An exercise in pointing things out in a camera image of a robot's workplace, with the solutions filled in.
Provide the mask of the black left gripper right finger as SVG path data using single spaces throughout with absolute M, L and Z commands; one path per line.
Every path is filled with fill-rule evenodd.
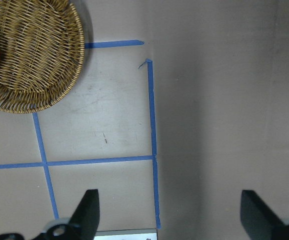
M 284 223 L 254 190 L 241 192 L 240 222 L 251 240 L 289 240 L 289 224 Z

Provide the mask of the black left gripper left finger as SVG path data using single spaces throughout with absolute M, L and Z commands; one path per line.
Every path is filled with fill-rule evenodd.
M 89 189 L 66 223 L 43 231 L 39 240 L 93 240 L 100 222 L 100 200 L 97 189 Z

